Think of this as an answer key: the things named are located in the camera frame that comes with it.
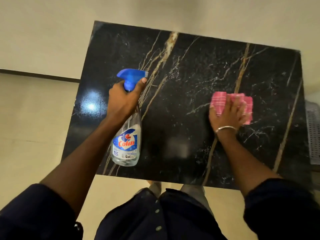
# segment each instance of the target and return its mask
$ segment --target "bottle label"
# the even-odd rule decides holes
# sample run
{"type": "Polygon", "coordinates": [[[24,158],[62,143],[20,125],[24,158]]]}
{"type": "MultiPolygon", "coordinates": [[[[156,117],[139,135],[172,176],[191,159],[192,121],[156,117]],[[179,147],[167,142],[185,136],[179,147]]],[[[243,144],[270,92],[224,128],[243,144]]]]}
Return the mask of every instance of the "bottle label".
{"type": "Polygon", "coordinates": [[[136,158],[138,148],[138,133],[130,128],[113,139],[112,154],[121,159],[136,158]]]}

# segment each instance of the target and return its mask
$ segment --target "forearm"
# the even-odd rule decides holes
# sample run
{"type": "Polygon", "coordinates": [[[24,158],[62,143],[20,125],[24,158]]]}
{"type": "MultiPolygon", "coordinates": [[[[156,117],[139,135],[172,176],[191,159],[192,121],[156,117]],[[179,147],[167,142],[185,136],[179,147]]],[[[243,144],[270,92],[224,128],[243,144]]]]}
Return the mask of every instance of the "forearm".
{"type": "Polygon", "coordinates": [[[236,139],[232,129],[223,129],[218,134],[237,185],[244,196],[266,179],[281,178],[245,149],[236,139]]]}
{"type": "Polygon", "coordinates": [[[105,119],[93,133],[40,183],[48,186],[80,213],[94,175],[121,125],[105,119]]]}

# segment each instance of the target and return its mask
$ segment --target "pink cloth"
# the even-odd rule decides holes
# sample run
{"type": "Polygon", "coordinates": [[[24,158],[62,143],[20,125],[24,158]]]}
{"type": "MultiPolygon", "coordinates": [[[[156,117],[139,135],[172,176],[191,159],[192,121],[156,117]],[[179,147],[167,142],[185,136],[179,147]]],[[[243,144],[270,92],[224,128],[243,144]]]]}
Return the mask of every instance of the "pink cloth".
{"type": "MultiPolygon", "coordinates": [[[[212,95],[210,106],[214,106],[218,116],[220,116],[224,110],[224,106],[226,104],[226,95],[227,95],[226,92],[215,92],[212,95]]],[[[252,107],[253,107],[252,97],[245,96],[244,93],[231,93],[230,96],[231,96],[231,101],[234,101],[236,96],[239,96],[240,102],[247,104],[243,114],[251,113],[251,115],[249,119],[244,123],[244,125],[250,125],[250,122],[252,121],[252,107]]]]}

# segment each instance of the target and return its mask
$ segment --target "dark blue shirt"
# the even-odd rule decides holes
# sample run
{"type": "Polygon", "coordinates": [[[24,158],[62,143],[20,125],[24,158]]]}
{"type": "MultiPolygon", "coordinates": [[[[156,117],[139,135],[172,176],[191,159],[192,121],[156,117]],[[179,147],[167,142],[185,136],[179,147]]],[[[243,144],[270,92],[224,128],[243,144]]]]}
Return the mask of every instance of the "dark blue shirt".
{"type": "MultiPolygon", "coordinates": [[[[157,199],[144,189],[101,221],[95,239],[226,239],[218,223],[187,194],[167,189],[157,199]]],[[[261,239],[319,239],[320,209],[294,182],[269,179],[245,198],[244,220],[261,239]]],[[[81,239],[66,201],[41,184],[0,211],[0,239],[81,239]]]]}

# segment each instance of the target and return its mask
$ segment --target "colin logo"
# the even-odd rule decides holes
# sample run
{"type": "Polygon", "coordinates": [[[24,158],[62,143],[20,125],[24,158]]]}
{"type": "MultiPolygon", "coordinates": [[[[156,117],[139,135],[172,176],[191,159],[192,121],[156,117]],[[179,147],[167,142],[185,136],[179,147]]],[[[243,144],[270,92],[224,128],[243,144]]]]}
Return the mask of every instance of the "colin logo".
{"type": "Polygon", "coordinates": [[[114,138],[113,145],[123,151],[133,151],[137,149],[137,135],[135,129],[128,129],[114,138]]]}

